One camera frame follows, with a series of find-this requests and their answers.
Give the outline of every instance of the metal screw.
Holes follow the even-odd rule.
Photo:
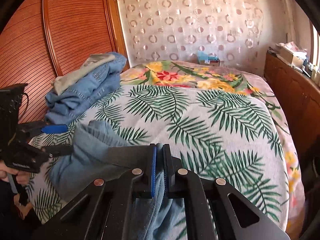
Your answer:
[[[142,169],[139,169],[139,168],[135,168],[132,170],[132,173],[134,175],[140,175],[142,173]]]
[[[217,183],[218,185],[223,186],[223,185],[226,184],[226,180],[223,179],[223,178],[217,178],[217,179],[216,179],[216,183]]]
[[[186,169],[179,169],[179,170],[178,170],[178,173],[179,173],[180,175],[187,175],[187,174],[188,174],[188,170],[186,170]]]
[[[104,183],[104,180],[103,180],[103,179],[96,179],[96,180],[93,182],[93,184],[94,184],[95,186],[102,186],[103,183]]]

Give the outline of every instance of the floral blanket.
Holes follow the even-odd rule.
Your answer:
[[[77,122],[106,120],[132,144],[170,143],[186,168],[204,178],[226,178],[282,229],[294,223],[304,203],[299,163],[284,113],[262,78],[178,61],[139,65],[121,78],[122,86],[68,132],[42,134],[30,143],[71,144]],[[43,223],[66,204],[47,176],[56,161],[32,174],[27,188]],[[185,237],[181,214],[171,239]]]
[[[225,67],[212,67],[182,61],[141,64],[121,74],[122,84],[223,90],[248,95],[262,101],[279,134],[288,174],[289,219],[287,232],[301,220],[305,202],[304,188],[296,149],[281,106],[269,85],[259,76]]]
[[[94,119],[106,120],[132,145],[169,143],[185,168],[202,178],[225,178],[285,229],[289,193],[284,153],[260,100],[222,90],[122,85],[70,124],[68,132],[41,134],[31,144],[72,143],[76,124]],[[55,161],[42,166],[29,184],[31,201],[43,222],[65,204],[46,176]],[[186,239],[186,233],[182,212],[169,239]]]

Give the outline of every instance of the blue jeans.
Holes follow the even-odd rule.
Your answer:
[[[60,157],[49,178],[60,197],[70,201],[96,178],[112,180],[129,169],[141,167],[146,156],[141,149],[119,137],[105,121],[78,123],[74,133],[74,153]],[[157,144],[156,191],[152,199],[136,199],[132,209],[130,239],[167,240],[182,211],[182,199],[164,196],[162,144]]]

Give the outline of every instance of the tissue box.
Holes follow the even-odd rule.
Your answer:
[[[300,59],[296,56],[294,56],[289,50],[287,50],[284,47],[280,47],[279,54],[281,57],[283,57],[286,61],[288,61],[291,65],[294,65],[298,68],[302,68],[303,59]]]
[[[219,67],[220,66],[220,63],[222,61],[218,60],[218,61],[215,61],[215,60],[199,60],[199,64],[200,65],[204,65],[204,66],[214,66],[214,67]]]
[[[198,51],[197,57],[198,57],[198,63],[204,66],[219,67],[222,65],[221,63],[223,62],[223,61],[220,61],[217,56],[209,56],[208,54],[202,51]]]

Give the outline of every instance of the wooden cabinet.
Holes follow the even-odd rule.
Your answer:
[[[0,88],[28,83],[21,121],[40,120],[56,76],[110,51],[127,57],[117,0],[25,0],[0,35]]]
[[[286,116],[300,164],[311,158],[308,151],[320,135],[320,89],[314,82],[267,53],[264,77]]]

